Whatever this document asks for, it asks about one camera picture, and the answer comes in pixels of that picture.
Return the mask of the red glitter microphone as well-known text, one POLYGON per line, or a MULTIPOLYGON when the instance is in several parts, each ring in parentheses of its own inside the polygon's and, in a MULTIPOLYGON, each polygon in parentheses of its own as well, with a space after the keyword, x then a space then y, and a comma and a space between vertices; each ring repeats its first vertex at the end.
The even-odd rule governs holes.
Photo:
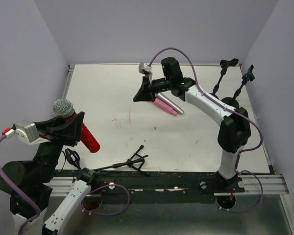
MULTIPOLYGON (((53 104, 53 112, 65 122, 77 116, 73 104, 67 99, 59 99, 55 101, 53 104)), ((100 144, 84 123, 82 124, 81 141, 91 153, 97 153, 100 150, 100 144)))

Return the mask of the black tripod microphone stand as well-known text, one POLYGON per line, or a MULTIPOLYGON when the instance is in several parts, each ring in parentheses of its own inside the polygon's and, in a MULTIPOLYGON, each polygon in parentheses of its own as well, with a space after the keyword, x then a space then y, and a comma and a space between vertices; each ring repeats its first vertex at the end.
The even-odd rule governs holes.
MULTIPOLYGON (((126 162, 116 163, 113 165, 96 168, 96 169, 93 169, 93 171, 99 172, 99 171, 103 171, 107 169, 117 169, 123 166, 127 166, 128 168, 131 168, 142 175, 149 176, 150 175, 149 173, 141 170, 142 166, 145 164, 145 158, 148 157, 148 155, 141 156, 139 154, 139 152, 143 148, 144 148, 144 145, 140 145, 138 150, 129 159, 127 159, 126 162)), ((63 154, 65 157, 64 163, 69 163, 70 165, 76 167, 78 170, 82 169, 80 166, 80 156, 75 150, 71 150, 67 148, 65 149, 65 151, 63 151, 63 154)))

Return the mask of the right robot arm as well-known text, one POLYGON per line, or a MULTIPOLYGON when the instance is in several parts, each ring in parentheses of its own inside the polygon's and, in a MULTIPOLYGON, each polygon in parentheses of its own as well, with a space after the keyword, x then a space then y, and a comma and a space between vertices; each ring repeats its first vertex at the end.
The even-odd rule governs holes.
POLYGON ((202 90, 194 79, 183 76, 175 58, 163 59, 161 66, 164 77, 153 80, 151 66, 147 63, 139 65, 143 78, 133 101, 155 101, 157 94, 171 91, 174 96, 203 111, 219 126, 217 141, 222 148, 222 156, 217 173, 225 180, 234 178, 237 175, 239 151, 243 150, 251 136, 247 110, 223 103, 202 90))

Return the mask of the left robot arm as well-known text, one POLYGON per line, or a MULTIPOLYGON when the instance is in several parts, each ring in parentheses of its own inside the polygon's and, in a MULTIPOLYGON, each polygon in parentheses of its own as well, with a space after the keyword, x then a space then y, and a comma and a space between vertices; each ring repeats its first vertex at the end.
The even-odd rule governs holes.
POLYGON ((55 176, 63 146, 75 146, 84 137, 84 116, 80 112, 41 122, 23 120, 2 133, 0 143, 16 137, 26 144, 39 145, 32 160, 0 166, 0 190, 10 195, 10 211, 19 235, 58 235, 81 200, 99 185, 94 171, 80 170, 73 189, 56 214, 43 222, 52 193, 47 183, 55 176))

